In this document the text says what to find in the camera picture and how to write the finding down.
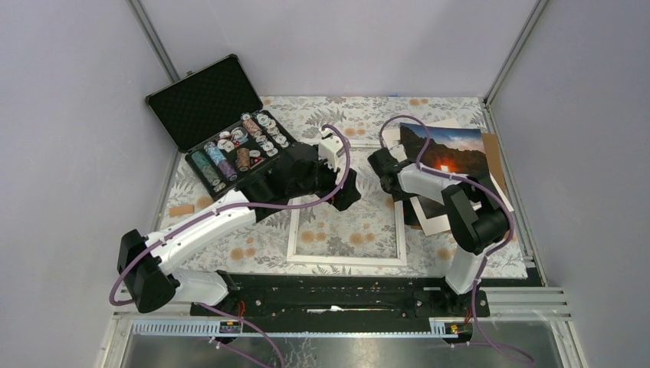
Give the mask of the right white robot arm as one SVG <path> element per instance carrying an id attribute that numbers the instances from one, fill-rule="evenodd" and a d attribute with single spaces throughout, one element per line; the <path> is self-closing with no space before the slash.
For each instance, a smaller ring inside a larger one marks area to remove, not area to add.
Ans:
<path id="1" fill-rule="evenodd" d="M 445 207 L 457 251 L 445 275 L 441 309 L 458 316 L 470 305 L 468 292 L 478 288 L 486 258 L 514 234 L 514 219 L 487 173 L 466 176 L 398 161 L 387 148 L 368 158 L 382 189 L 398 202 L 423 196 Z"/>

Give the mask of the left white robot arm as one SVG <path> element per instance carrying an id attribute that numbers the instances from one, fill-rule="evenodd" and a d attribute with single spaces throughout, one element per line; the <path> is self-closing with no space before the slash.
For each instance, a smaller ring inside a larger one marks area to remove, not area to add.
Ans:
<path id="1" fill-rule="evenodd" d="M 170 302 L 203 303 L 230 314 L 238 295 L 215 272 L 190 271 L 182 264 L 210 241 L 254 225 L 276 212 L 301 209 L 295 198 L 315 195 L 307 207 L 329 203 L 343 211 L 359 200 L 350 145 L 329 136 L 317 145 L 294 143 L 271 168 L 249 176 L 214 203 L 165 230 L 141 235 L 136 229 L 120 239 L 118 278 L 109 302 L 134 305 L 141 314 Z"/>

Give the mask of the white picture frame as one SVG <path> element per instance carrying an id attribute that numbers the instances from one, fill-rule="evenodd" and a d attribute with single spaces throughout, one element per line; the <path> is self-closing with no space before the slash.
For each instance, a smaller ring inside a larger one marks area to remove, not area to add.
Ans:
<path id="1" fill-rule="evenodd" d="M 363 140 L 351 140 L 350 145 L 361 199 L 343 212 L 326 203 L 291 210 L 287 262 L 405 267 L 402 203 L 384 193 L 367 161 L 380 145 Z"/>

